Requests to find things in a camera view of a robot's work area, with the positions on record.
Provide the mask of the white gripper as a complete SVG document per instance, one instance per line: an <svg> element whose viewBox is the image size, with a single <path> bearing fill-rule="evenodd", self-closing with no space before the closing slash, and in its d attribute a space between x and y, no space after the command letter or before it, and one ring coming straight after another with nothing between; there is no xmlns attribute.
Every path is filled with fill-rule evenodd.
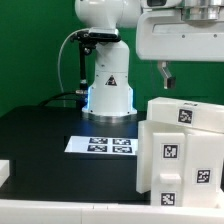
<svg viewBox="0 0 224 224"><path fill-rule="evenodd" d="M167 61L224 62L224 10L213 21L183 21L176 9L145 12L136 31L136 52L142 60L156 60L164 88L176 78Z"/></svg>

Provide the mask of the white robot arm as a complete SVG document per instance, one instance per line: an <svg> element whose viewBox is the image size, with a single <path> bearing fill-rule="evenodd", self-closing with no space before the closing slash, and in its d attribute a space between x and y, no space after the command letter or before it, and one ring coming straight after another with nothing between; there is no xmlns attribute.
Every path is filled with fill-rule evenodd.
<svg viewBox="0 0 224 224"><path fill-rule="evenodd" d="M224 62L224 0L76 0L75 11L87 26L80 51L96 52L95 79L82 108L87 119L120 122L137 114L120 28L136 30L138 57L158 63L166 89L175 86L171 61Z"/></svg>

